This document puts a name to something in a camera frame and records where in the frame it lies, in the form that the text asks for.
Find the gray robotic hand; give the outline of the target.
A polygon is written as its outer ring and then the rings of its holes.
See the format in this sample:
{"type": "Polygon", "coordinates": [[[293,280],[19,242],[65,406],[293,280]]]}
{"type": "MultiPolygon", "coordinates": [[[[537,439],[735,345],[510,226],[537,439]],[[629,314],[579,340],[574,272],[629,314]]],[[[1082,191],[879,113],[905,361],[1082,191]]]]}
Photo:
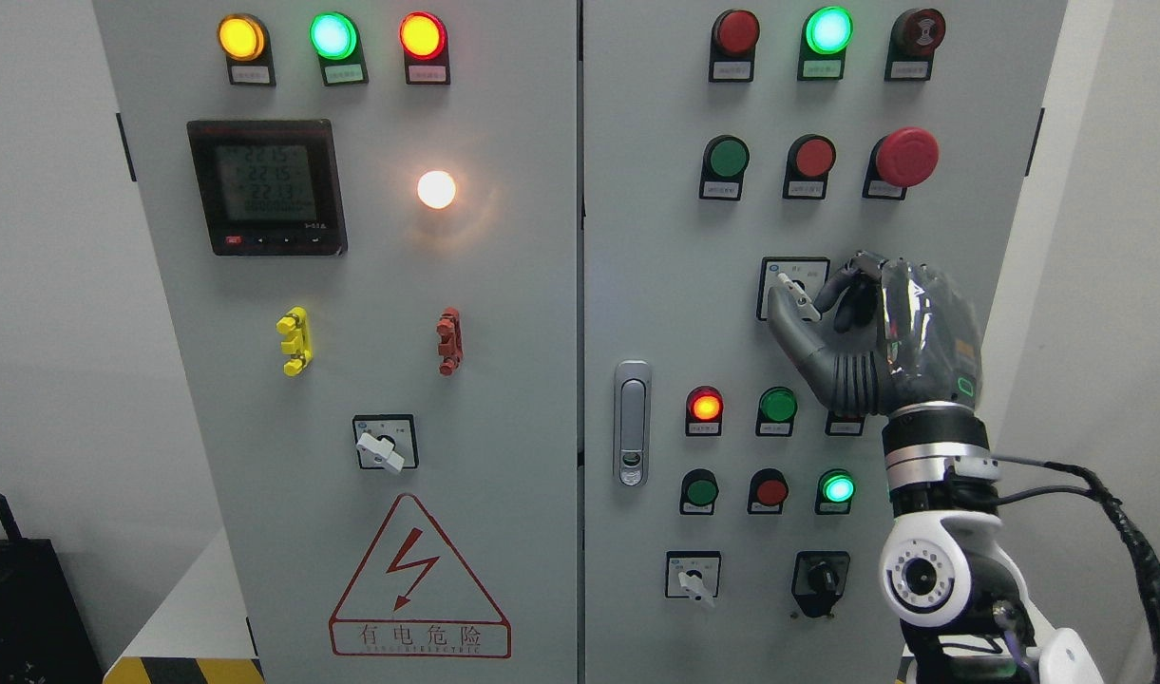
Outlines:
{"type": "Polygon", "coordinates": [[[857,252],[814,296],[806,321],[783,286],[767,323],[824,407],[891,415],[920,403],[974,412],[983,334],[971,303],[940,269],[857,252]]]}

